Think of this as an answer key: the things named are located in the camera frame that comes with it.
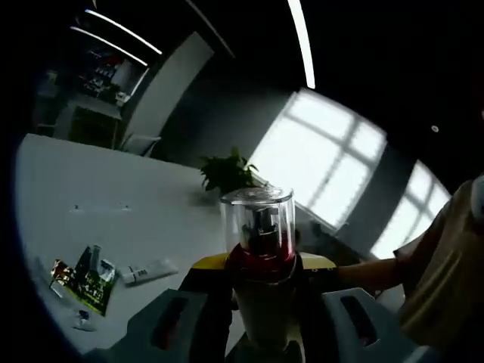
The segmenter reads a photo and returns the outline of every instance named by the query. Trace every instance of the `table surface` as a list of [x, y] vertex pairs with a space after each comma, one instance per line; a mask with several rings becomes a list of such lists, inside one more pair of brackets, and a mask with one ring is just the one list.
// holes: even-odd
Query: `table surface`
[[[121, 267], [170, 258], [177, 275], [137, 287], [121, 280], [97, 331], [73, 329], [55, 298], [41, 293], [54, 319], [81, 352], [108, 348], [128, 320], [168, 288], [177, 289], [204, 256], [225, 252], [219, 208], [200, 202], [196, 169], [38, 135], [27, 135], [17, 155], [17, 221], [28, 260], [50, 268], [55, 259], [74, 266], [87, 245]], [[244, 332], [240, 314], [227, 351]]]

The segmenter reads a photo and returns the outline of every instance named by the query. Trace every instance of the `green plant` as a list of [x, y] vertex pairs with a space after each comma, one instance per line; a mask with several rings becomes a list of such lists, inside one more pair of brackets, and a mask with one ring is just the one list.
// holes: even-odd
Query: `green plant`
[[233, 147], [229, 157], [202, 157], [205, 165], [200, 168], [205, 176], [202, 185], [206, 191], [218, 188], [221, 194], [227, 194], [240, 188], [253, 187], [251, 169], [247, 159], [239, 155], [239, 150]]

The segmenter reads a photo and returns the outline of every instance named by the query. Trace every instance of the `person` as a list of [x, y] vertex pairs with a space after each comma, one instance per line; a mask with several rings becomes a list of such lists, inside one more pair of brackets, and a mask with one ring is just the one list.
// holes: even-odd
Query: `person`
[[409, 245], [410, 253], [396, 251], [394, 259], [338, 268], [339, 278], [368, 291], [403, 284], [404, 333], [462, 357], [463, 346], [484, 343], [484, 172], [463, 183]]

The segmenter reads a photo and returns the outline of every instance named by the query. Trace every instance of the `bright window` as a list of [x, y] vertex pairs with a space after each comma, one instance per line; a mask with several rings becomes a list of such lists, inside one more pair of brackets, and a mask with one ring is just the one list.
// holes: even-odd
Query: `bright window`
[[393, 251], [424, 233], [450, 194], [424, 164], [417, 161], [400, 200], [385, 230], [371, 249], [379, 259], [393, 257]]
[[365, 189], [385, 134], [309, 91], [295, 95], [250, 158], [259, 178], [294, 189], [298, 206], [339, 228]]

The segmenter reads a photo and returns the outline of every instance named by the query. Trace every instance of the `gray wall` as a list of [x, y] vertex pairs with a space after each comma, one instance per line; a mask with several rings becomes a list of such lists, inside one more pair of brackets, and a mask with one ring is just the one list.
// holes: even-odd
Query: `gray wall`
[[191, 34], [163, 63], [147, 86], [129, 119], [125, 137], [131, 133], [158, 136], [213, 50], [197, 34]]
[[201, 156], [225, 157], [235, 146], [248, 159], [291, 94], [254, 82], [214, 57], [166, 123], [163, 154], [174, 163], [200, 167]]
[[[162, 131], [163, 156], [200, 167], [200, 156], [227, 156], [237, 146], [250, 157], [292, 91], [251, 80], [216, 56], [192, 82]], [[415, 160], [387, 145], [361, 199], [337, 239], [363, 259], [383, 232], [405, 191]], [[325, 227], [298, 209], [296, 224], [304, 250], [325, 253], [331, 239]]]
[[359, 202], [338, 231], [338, 239], [365, 258], [405, 192], [416, 159], [387, 145]]

